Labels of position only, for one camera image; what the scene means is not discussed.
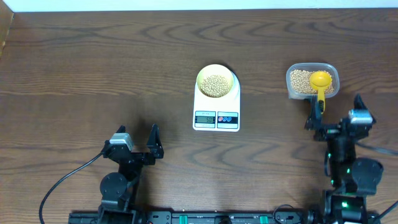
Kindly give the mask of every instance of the wood grain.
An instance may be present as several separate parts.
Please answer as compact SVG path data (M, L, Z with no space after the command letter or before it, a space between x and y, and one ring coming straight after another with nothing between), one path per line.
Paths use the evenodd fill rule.
M378 119L364 142L397 149L398 10L256 10L16 14L0 61L0 223L38 223L40 201L63 175L102 149L119 125L146 150L157 123L165 158L146 167L138 201L174 210L306 207L330 188L326 144L303 130L309 105L287 98L286 70L328 62L340 92L337 122L361 93ZM192 129L198 71L228 64L242 88L241 130ZM364 149L384 176L368 207L398 195L397 158ZM117 165L100 159L62 183L47 223L96 210L100 181ZM398 212L385 217L396 223Z

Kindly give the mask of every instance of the white kitchen scale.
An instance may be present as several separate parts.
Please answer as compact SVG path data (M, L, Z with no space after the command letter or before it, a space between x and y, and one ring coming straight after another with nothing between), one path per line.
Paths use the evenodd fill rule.
M213 98L202 92L203 81L221 75L228 81L229 92ZM241 85L236 75L222 65L208 65L200 70L195 85L192 127L199 131L239 131L241 124Z

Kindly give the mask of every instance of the black cable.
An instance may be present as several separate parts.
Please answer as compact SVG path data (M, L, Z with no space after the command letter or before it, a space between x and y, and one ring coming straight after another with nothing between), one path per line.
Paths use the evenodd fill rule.
M294 207L291 206L291 205L289 205L289 204L279 205L279 206L274 210L274 212L272 213L272 219L274 219L274 221L275 221L277 224L281 224L281 222L278 221L278 220L276 220L275 214L276 214L276 211L278 211L278 209L280 209L280 208L282 208L282 207L290 207L290 208L293 208L293 209L294 209ZM297 214L298 217L300 217L300 221L299 221L298 223L293 223L293 224L302 223L302 222L303 222L303 217L302 217L301 215L299 215L297 212L296 212L296 214Z
M66 178L70 177L72 174L78 172L79 170L82 170L84 167L90 165L91 163L93 163L95 160L97 160L100 156L102 156L102 152L99 153L96 157L92 158L92 160L88 161L86 164L82 165L81 167L75 169L74 171L70 172L69 174L65 175L64 177L62 177L60 180L58 180L57 183L54 184L54 186L52 186L52 188L47 192L47 194L44 196L42 203L40 204L40 208L39 208L39 218L40 218L40 222L41 224L44 224L44 219L43 219L43 207L44 207L44 203L47 200L47 198L50 196L51 192L59 185L61 184L62 181L64 181Z
M381 213L378 217L374 218L373 223L376 223L380 219L382 219L384 216L386 216L389 212L391 212L396 206L398 205L398 201L393 203L389 208L386 209L383 213Z
M370 149L372 151L378 152L378 153L383 153L383 154L392 155L392 156L398 156L398 151L394 151L394 150L391 150L391 149L385 149L383 147L367 146L367 145L365 145L363 143L360 143L358 141L356 141L355 144L357 144L358 146L364 147L366 149Z

